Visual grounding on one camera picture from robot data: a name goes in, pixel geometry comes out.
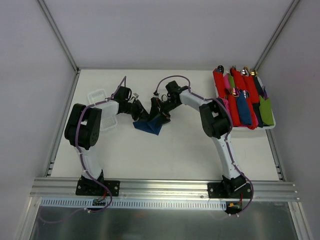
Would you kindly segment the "blue paper napkin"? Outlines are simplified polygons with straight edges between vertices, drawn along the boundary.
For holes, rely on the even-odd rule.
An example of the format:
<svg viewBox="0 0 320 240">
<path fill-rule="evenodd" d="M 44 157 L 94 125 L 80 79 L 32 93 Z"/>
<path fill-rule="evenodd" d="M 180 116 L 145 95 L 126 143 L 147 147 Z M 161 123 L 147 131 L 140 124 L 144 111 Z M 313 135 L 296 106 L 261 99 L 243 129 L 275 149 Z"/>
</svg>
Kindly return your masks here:
<svg viewBox="0 0 320 240">
<path fill-rule="evenodd" d="M 151 121 L 147 121 L 147 120 L 135 121 L 133 122 L 133 126 L 135 129 L 158 136 L 162 129 L 162 125 L 157 125 L 157 122 L 158 122 L 157 118 Z"/>
</svg>

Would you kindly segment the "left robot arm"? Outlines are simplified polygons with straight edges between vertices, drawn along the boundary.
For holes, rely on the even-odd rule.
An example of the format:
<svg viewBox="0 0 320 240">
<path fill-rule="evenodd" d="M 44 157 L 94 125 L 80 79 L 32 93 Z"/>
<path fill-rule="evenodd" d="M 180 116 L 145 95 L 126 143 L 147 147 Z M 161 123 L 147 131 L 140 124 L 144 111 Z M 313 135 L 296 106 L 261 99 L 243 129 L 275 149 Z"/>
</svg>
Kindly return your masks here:
<svg viewBox="0 0 320 240">
<path fill-rule="evenodd" d="M 93 195 L 104 191 L 103 169 L 94 154 L 101 129 L 101 121 L 118 114 L 130 115 L 134 122 L 147 120 L 149 114 L 142 103 L 128 87 L 120 86 L 115 93 L 104 100 L 84 105 L 73 105 L 68 118 L 64 137 L 76 150 L 82 167 L 81 176 L 88 181 L 87 189 Z"/>
</svg>

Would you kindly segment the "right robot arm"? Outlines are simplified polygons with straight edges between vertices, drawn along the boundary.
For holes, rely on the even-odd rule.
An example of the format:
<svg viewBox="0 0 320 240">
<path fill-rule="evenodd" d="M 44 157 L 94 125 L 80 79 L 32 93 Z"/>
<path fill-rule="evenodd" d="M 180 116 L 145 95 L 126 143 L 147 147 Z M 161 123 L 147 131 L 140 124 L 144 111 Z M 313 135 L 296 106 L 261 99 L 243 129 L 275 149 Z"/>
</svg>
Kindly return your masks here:
<svg viewBox="0 0 320 240">
<path fill-rule="evenodd" d="M 176 81 L 166 85 L 167 99 L 159 98 L 157 91 L 151 98 L 151 109 L 148 121 L 154 121 L 156 127 L 161 127 L 171 121 L 170 111 L 181 105 L 186 105 L 199 112 L 204 133 L 212 139 L 217 149 L 221 165 L 224 193 L 235 198 L 242 191 L 242 186 L 236 181 L 241 174 L 230 145 L 231 118 L 223 103 L 217 98 L 205 99 L 192 92 L 189 86 L 179 86 Z"/>
</svg>

